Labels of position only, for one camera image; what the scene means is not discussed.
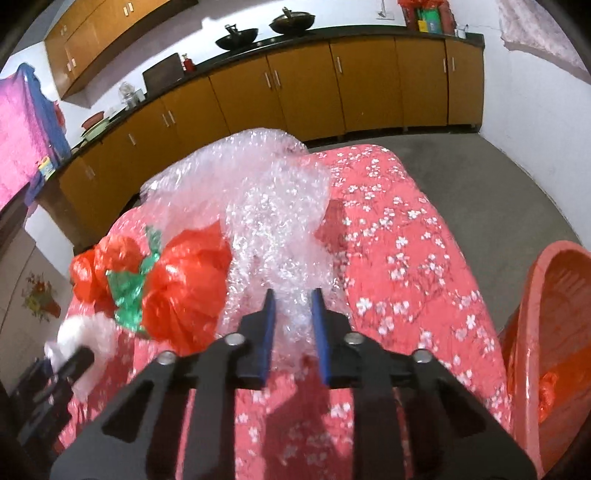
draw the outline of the screw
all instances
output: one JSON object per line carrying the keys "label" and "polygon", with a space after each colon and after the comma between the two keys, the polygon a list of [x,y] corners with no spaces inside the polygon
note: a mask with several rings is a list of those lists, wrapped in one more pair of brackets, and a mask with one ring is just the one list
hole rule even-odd
{"label": "screw", "polygon": [[224,338],[225,342],[230,346],[238,346],[244,343],[244,335],[238,332],[230,333]]}
{"label": "screw", "polygon": [[427,364],[433,360],[433,354],[425,349],[415,350],[413,352],[413,360],[418,364]]}
{"label": "screw", "polygon": [[162,352],[160,355],[158,355],[158,363],[160,365],[170,365],[175,363],[176,360],[176,354],[170,350],[166,350],[165,352]]}
{"label": "screw", "polygon": [[345,335],[345,342],[348,345],[359,345],[360,343],[363,343],[363,340],[365,340],[365,338],[358,332],[349,332]]}

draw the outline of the ceiling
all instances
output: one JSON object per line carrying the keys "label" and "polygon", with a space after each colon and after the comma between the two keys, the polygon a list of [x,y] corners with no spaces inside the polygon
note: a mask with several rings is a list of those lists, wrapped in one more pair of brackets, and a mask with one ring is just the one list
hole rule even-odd
{"label": "ceiling", "polygon": [[31,24],[18,42],[13,53],[45,40],[50,28],[55,24],[54,20],[56,20],[56,16],[61,13],[60,7],[67,1],[54,0]]}

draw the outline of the concrete floor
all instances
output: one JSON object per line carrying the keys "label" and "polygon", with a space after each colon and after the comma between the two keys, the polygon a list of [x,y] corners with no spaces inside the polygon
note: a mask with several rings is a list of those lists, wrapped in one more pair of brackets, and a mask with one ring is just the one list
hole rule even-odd
{"label": "concrete floor", "polygon": [[500,331],[528,269],[548,244],[579,243],[552,201],[478,134],[420,134],[312,149],[377,144],[393,151],[449,225]]}

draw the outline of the red floral tablecloth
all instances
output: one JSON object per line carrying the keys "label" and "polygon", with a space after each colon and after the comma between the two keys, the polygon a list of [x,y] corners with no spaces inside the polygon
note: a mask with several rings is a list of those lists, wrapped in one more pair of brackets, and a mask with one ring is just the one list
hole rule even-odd
{"label": "red floral tablecloth", "polygon": [[[332,169],[332,193],[319,230],[334,254],[355,327],[389,350],[427,348],[508,429],[511,406],[492,322],[453,236],[396,156],[376,145],[312,154]],[[111,229],[147,252],[140,206]],[[69,314],[85,309],[76,299]],[[86,403],[73,400],[61,441],[84,425],[168,345],[120,333],[118,354]],[[351,477],[353,401],[329,391],[308,361],[301,374],[271,375],[263,391],[236,394],[236,478]]]}

